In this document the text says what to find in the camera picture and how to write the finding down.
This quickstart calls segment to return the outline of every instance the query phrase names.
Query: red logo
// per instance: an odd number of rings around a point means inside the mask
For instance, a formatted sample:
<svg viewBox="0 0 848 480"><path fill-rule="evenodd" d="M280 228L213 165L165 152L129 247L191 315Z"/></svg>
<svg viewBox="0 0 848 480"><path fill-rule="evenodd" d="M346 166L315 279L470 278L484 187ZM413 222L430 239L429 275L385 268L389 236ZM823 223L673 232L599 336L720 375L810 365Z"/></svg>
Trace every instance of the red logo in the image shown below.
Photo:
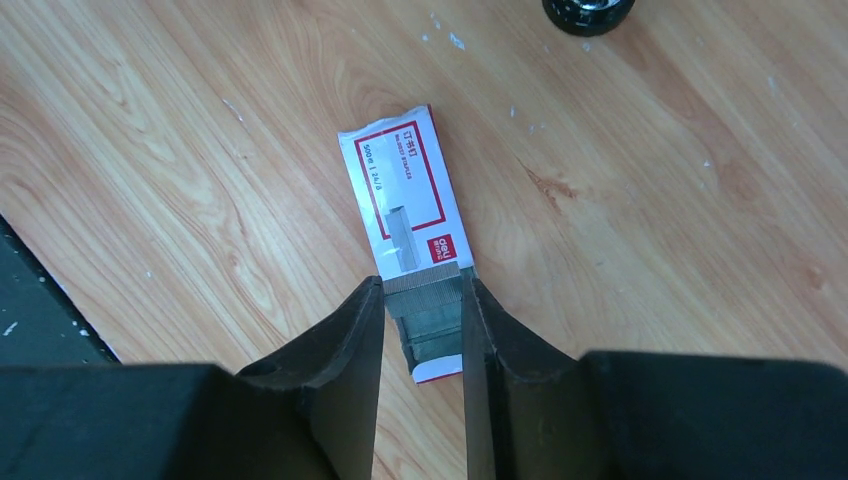
<svg viewBox="0 0 848 480"><path fill-rule="evenodd" d="M433 263L456 258L456 249L453 248L453 239L450 234L427 240L427 245L430 246L430 256L433 257Z"/></svg>

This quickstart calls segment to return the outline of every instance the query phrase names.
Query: wooden table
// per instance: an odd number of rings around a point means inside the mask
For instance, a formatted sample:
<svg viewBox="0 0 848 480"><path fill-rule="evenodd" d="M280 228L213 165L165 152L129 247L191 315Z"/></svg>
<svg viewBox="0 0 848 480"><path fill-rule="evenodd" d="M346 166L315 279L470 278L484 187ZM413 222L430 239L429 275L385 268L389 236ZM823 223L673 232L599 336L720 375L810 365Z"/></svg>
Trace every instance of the wooden table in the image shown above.
<svg viewBox="0 0 848 480"><path fill-rule="evenodd" d="M480 276L565 352L848 367L848 4L0 2L0 209L125 362L235 369L375 272L336 132L431 103ZM461 478L389 327L376 477Z"/></svg>

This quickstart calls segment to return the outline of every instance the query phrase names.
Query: black round object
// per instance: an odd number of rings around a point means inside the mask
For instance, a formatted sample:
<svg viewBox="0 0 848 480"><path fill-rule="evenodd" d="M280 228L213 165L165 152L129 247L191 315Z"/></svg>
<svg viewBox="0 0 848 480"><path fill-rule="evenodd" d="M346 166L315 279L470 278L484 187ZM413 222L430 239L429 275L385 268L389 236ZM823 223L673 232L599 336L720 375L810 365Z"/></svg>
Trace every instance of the black round object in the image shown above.
<svg viewBox="0 0 848 480"><path fill-rule="evenodd" d="M636 0L542 0L560 30L580 37L603 35L617 27Z"/></svg>

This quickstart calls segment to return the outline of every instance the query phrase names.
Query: red rectangle outline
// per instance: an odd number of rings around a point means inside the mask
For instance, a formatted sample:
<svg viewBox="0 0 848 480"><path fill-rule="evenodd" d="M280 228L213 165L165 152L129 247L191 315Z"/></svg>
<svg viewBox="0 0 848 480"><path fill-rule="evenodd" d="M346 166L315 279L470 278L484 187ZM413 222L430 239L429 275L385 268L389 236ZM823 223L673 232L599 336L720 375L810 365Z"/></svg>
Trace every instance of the red rectangle outline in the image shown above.
<svg viewBox="0 0 848 480"><path fill-rule="evenodd" d="M427 151L424 148L424 142L421 140L421 131L418 130L418 121L413 120L411 122L404 123L403 125L398 125L396 127L373 133L367 137L357 138L353 141L354 146L356 146L356 154L359 156L359 165L362 167L362 175L365 177L365 185L368 186L368 195L371 196L371 205L374 207L374 215L377 217L377 225L380 227L380 233L383 236L383 240L388 240L391 237L386 233L385 227L383 227L383 219L380 216L380 209L377 207L377 198L374 196L374 190L371 188L371 181L368 179L368 169L365 167L365 158L362 156L362 149L359 147L359 144L366 140L388 135L407 127L412 127L415 130L415 136L418 138L418 147L421 149L421 156L424 158L424 167L427 169L427 176L430 177L430 186L433 188L433 195L436 198L436 206L439 209L440 215L440 217L436 220L413 226L412 230L421 230L422 228L432 227L433 225L438 225L446 221L445 210L442 208L442 199L439 197L439 189L436 188L436 180L433 178L433 170L430 169L430 160L427 158Z"/></svg>

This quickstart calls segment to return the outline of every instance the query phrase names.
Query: box of staples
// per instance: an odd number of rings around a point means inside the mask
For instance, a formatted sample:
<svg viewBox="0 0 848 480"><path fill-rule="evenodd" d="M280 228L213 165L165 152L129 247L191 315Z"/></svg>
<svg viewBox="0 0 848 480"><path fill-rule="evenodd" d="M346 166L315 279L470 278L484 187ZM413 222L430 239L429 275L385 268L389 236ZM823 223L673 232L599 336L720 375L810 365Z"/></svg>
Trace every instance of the box of staples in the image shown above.
<svg viewBox="0 0 848 480"><path fill-rule="evenodd" d="M413 379L461 372L462 279L476 272L430 107L339 146Z"/></svg>

